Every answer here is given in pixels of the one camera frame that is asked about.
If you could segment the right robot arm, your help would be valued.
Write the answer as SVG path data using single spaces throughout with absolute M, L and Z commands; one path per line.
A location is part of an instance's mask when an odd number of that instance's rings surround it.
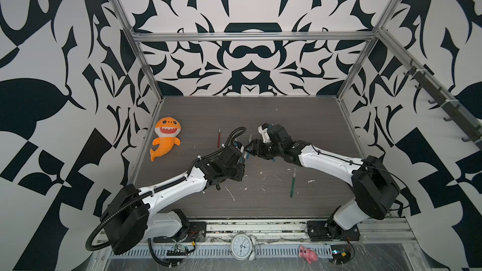
M 322 150 L 306 141 L 295 141 L 281 125 L 263 124 L 262 136 L 247 146 L 247 152 L 265 160 L 282 158 L 299 167 L 311 168 L 338 178 L 351 186 L 354 198 L 340 206 L 328 219 L 328 227 L 349 231 L 373 218 L 383 220 L 400 195 L 400 187 L 380 159 L 351 158 Z

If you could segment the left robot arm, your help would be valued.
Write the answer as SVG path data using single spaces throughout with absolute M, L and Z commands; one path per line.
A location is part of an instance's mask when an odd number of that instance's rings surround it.
M 128 184 L 100 217 L 107 245 L 120 255 L 148 238 L 181 236 L 189 227 L 181 210 L 155 215 L 184 197 L 218 188 L 227 179 L 242 181 L 244 163 L 244 147 L 234 143 L 216 155 L 196 159 L 190 170 L 162 183 L 144 188 Z

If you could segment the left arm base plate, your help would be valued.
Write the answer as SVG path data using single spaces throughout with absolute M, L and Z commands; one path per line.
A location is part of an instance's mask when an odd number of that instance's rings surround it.
M 156 237 L 154 243 L 190 243 L 203 242 L 207 231 L 206 222 L 191 222 L 189 227 L 183 226 L 173 237 Z

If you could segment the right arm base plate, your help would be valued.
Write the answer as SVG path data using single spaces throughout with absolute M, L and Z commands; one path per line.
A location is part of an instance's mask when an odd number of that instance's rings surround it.
M 312 242 L 357 242 L 360 239 L 360 231 L 355 225 L 350 230 L 344 230 L 335 222 L 315 221 L 306 222 L 307 235 Z

